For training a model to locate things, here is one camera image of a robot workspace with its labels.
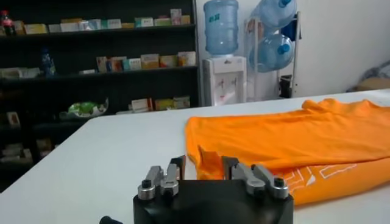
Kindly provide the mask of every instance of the orange t-shirt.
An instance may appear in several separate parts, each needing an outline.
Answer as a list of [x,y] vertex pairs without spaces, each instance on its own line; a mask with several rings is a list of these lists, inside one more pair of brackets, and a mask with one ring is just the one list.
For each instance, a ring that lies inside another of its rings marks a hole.
[[283,176],[297,205],[327,200],[390,180],[390,108],[325,99],[289,113],[192,117],[186,146],[198,179],[221,179],[221,156],[237,157]]

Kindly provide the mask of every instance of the blue water jug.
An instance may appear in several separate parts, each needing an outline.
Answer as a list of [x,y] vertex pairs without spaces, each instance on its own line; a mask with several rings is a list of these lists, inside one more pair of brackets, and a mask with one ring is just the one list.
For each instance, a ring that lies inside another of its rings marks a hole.
[[211,0],[204,4],[206,51],[211,55],[228,55],[238,49],[236,0]]
[[[262,39],[258,45],[258,72],[270,72],[287,67],[294,58],[294,48],[291,40],[282,35],[274,34]],[[254,69],[255,49],[249,54],[249,63]]]
[[277,30],[287,26],[296,13],[296,0],[261,0],[251,16],[259,17],[265,26]]

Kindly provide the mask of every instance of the medicine box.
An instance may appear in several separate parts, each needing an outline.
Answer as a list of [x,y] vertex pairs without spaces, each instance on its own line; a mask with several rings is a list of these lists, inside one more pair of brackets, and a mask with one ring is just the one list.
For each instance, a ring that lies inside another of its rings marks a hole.
[[142,69],[159,68],[158,54],[144,54],[141,55],[141,67]]
[[171,9],[171,21],[172,25],[180,25],[182,23],[181,9]]
[[107,26],[108,29],[120,29],[122,28],[121,19],[108,19]]
[[77,32],[80,31],[79,23],[61,23],[62,32]]
[[47,33],[48,30],[45,24],[26,24],[24,25],[26,34],[38,34],[38,33]]

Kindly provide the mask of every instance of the white table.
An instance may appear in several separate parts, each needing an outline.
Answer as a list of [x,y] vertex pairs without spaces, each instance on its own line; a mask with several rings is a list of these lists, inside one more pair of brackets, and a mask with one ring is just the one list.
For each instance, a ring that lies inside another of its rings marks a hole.
[[[342,102],[369,99],[390,106],[390,90],[309,97]],[[133,223],[132,198],[152,165],[166,167],[185,153],[191,116],[266,114],[299,109],[307,98],[156,113],[100,117],[0,194],[1,223],[92,223],[109,215]],[[186,178],[195,179],[187,162]],[[390,185],[361,195],[297,208],[294,223],[388,223]]]

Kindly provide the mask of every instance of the plastic bottle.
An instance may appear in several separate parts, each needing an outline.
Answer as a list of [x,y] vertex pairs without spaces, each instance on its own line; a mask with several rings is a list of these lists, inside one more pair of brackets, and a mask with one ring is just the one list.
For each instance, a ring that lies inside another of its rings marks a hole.
[[[258,45],[258,72],[270,72],[287,67],[294,58],[291,40],[282,34],[274,34],[263,38]],[[249,63],[254,69],[255,49],[249,54]]]
[[16,36],[15,26],[6,10],[1,11],[1,26],[7,36]]
[[287,26],[296,13],[296,0],[261,0],[251,16],[258,17],[265,26],[277,30]]
[[238,49],[236,0],[211,0],[203,6],[206,23],[206,51],[211,55],[229,55]]
[[42,49],[42,67],[46,77],[51,77],[57,74],[53,59],[50,57],[49,51],[45,47]]

